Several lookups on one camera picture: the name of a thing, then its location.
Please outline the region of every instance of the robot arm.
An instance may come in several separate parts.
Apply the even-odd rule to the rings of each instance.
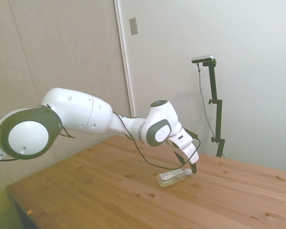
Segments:
[[[113,130],[131,138],[122,122],[136,141],[152,147],[166,141],[181,162],[190,158],[196,172],[199,157],[193,139],[182,128],[169,101],[152,103],[146,119],[125,118],[113,114],[111,106],[101,99],[62,88],[50,90],[39,107],[16,110],[0,119],[0,160],[7,154],[16,159],[41,156],[63,128],[93,134]]]

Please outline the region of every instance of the cable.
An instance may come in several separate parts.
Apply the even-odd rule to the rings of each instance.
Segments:
[[[207,117],[207,115],[206,115],[205,104],[204,104],[204,97],[203,97],[203,95],[202,95],[202,90],[201,90],[201,77],[200,77],[200,72],[201,72],[201,70],[200,70],[200,68],[199,68],[199,63],[197,63],[197,67],[198,67],[198,73],[199,73],[199,89],[200,89],[200,95],[201,95],[201,98],[202,98],[202,104],[204,105],[204,115],[205,115],[206,121],[207,121],[207,123],[208,123],[208,125],[209,125],[209,127],[210,127],[210,130],[211,130],[211,132],[212,132],[213,138],[215,138],[213,129],[211,128],[211,125],[210,125],[210,123],[209,123],[209,119],[208,119],[208,117]]]
[[[4,162],[4,161],[16,161],[18,159],[6,159],[6,160],[0,160],[0,162]]]
[[[190,161],[190,159],[192,158],[192,156],[194,155],[194,153],[196,153],[196,152],[197,152],[197,149],[200,147],[201,141],[199,140],[199,138],[196,138],[196,139],[199,141],[199,145],[198,145],[197,149],[193,152],[193,154],[189,157],[189,159],[188,159],[183,165],[181,165],[181,166],[179,166],[179,167],[177,167],[177,168],[167,168],[167,167],[162,167],[162,166],[158,166],[158,165],[152,164],[152,163],[150,163],[150,162],[144,157],[144,155],[143,155],[143,154],[141,153],[141,151],[139,150],[139,147],[137,146],[137,144],[136,144],[136,142],[135,142],[135,140],[134,140],[132,134],[128,131],[128,129],[127,129],[127,127],[125,126],[125,124],[124,124],[123,120],[121,119],[121,117],[120,117],[116,112],[113,111],[113,113],[114,113],[116,116],[118,116],[118,118],[119,118],[120,121],[122,122],[122,124],[123,124],[125,130],[128,132],[128,134],[129,134],[130,137],[132,138],[132,141],[133,141],[135,147],[137,148],[137,150],[139,151],[139,153],[141,154],[141,156],[143,157],[143,159],[144,159],[148,164],[150,164],[151,166],[155,166],[155,167],[158,167],[158,168],[169,169],[169,170],[180,169],[180,168],[182,168],[186,163],[188,163],[188,162]]]

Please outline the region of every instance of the wooden table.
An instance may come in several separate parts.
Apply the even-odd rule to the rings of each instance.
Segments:
[[[153,163],[179,165],[166,146],[138,145]],[[286,172],[204,154],[197,167],[160,187],[165,170],[114,136],[8,191],[42,229],[286,229]]]

